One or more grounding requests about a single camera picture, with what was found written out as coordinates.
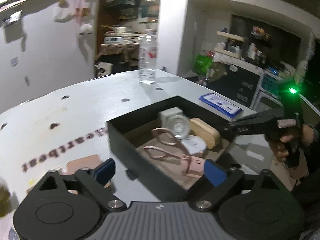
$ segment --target person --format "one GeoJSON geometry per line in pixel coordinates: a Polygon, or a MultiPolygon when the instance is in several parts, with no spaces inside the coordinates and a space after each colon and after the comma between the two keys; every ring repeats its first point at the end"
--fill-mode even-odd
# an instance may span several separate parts
{"type": "MultiPolygon", "coordinates": [[[[292,190],[293,197],[305,211],[306,225],[300,240],[320,239],[320,123],[315,127],[303,125],[300,141],[304,146],[304,154],[307,161],[308,176],[300,179],[300,184],[292,190]]],[[[273,141],[267,135],[273,154],[280,162],[285,162],[289,153],[284,144],[299,138],[297,129],[288,131],[278,140],[273,141]]]]}

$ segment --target wet wipes package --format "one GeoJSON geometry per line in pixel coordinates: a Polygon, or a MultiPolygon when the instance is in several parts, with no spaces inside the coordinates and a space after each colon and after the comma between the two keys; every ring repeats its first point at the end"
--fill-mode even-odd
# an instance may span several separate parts
{"type": "Polygon", "coordinates": [[[222,97],[214,93],[205,94],[201,96],[199,100],[208,104],[209,106],[214,107],[218,111],[224,113],[225,115],[231,118],[235,117],[242,111],[241,108],[235,106],[234,104],[228,102],[227,100],[223,99],[222,97]]]}

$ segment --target silver screw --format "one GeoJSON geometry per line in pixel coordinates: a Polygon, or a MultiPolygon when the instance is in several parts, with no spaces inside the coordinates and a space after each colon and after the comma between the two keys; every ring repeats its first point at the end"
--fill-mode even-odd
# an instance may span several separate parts
{"type": "Polygon", "coordinates": [[[210,201],[207,200],[200,200],[199,202],[196,203],[196,207],[200,209],[207,209],[212,206],[210,201]]]}
{"type": "Polygon", "coordinates": [[[121,200],[111,200],[108,202],[108,207],[110,208],[121,208],[124,205],[124,203],[121,200]]]}

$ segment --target bright light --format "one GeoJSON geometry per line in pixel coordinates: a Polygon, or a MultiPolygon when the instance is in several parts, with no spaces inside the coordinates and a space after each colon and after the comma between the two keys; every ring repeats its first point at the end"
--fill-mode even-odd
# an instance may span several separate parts
{"type": "Polygon", "coordinates": [[[289,88],[290,93],[295,94],[297,91],[294,88],[289,88]]]}

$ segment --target human hand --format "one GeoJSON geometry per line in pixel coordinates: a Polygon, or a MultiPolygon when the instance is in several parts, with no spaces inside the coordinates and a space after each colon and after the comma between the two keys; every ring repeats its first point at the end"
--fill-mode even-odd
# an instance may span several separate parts
{"type": "MultiPolygon", "coordinates": [[[[274,156],[279,162],[284,162],[289,155],[284,144],[292,141],[294,138],[299,137],[299,130],[297,128],[290,128],[287,133],[280,138],[279,141],[273,141],[268,135],[265,135],[265,139],[268,142],[274,156]]],[[[301,142],[304,146],[308,147],[313,141],[313,129],[307,125],[302,127],[301,142]]]]}

